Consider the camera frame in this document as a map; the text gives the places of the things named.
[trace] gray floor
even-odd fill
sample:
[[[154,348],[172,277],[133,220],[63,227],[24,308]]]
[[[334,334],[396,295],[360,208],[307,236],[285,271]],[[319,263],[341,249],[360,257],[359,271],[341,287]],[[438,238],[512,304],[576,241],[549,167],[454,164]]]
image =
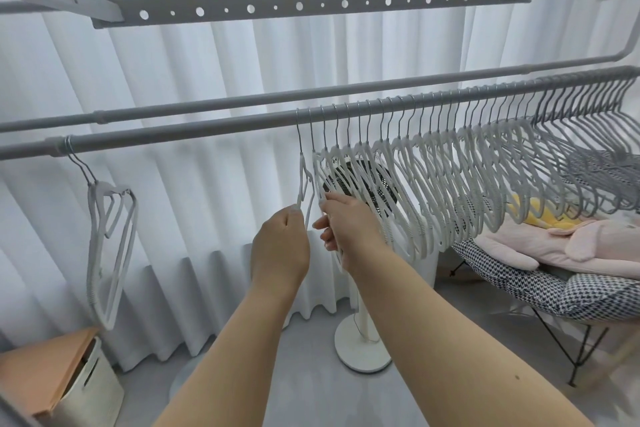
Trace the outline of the gray floor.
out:
[[[443,281],[436,284],[436,290],[549,381],[562,385],[567,380],[571,366],[538,320],[504,313],[511,302],[507,294],[486,283]],[[342,301],[334,316],[317,307],[309,321],[297,315],[292,318],[278,349],[265,427],[427,425],[393,365],[367,376],[340,363],[333,349],[333,333],[350,313],[348,303]],[[575,339],[559,336],[568,349],[578,350]],[[166,405],[174,377],[190,359],[180,347],[163,364],[148,358],[121,375],[126,396],[116,425],[151,425]],[[640,418],[610,381],[572,400],[597,426],[637,425]],[[636,420],[632,423],[629,417]]]

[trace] sheer curtain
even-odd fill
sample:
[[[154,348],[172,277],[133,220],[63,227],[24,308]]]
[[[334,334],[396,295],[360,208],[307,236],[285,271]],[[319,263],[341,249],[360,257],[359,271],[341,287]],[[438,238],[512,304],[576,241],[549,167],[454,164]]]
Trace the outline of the sheer curtain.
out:
[[[626,41],[639,8],[640,0],[534,0],[111,30],[94,30],[89,19],[73,14],[0,16],[0,119],[610,54]],[[634,54],[628,62],[636,59]],[[456,87],[27,131],[0,135],[0,143]],[[378,138],[379,122],[372,120],[370,139]],[[323,133],[322,124],[314,125],[316,148],[324,145],[323,135],[329,145],[336,134],[344,142],[346,122],[335,127],[329,121]],[[353,139],[357,119],[350,129]],[[300,131],[308,156],[309,126]],[[140,201],[118,320],[103,334],[108,353],[124,370],[149,354],[164,360],[182,342],[195,355],[220,331],[249,285],[255,232],[296,201],[298,153],[291,127],[82,156],[100,180],[130,185]],[[76,166],[51,157],[0,163],[0,210],[0,350],[89,325],[90,220],[86,183]],[[338,299],[353,295],[331,255],[317,237],[310,238],[312,267],[292,309],[304,318],[317,305],[333,312]],[[104,263],[113,263],[114,249],[105,249]]]

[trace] black and white patterned fabric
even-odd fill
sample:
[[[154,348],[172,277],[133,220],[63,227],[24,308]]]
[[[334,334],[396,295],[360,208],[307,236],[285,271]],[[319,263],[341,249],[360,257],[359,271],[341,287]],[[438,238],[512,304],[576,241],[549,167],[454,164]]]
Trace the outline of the black and white patterned fabric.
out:
[[[509,267],[484,253],[473,240],[453,249],[490,284],[536,309],[576,321],[626,321],[640,317],[640,282],[596,274],[568,280],[542,271]]]

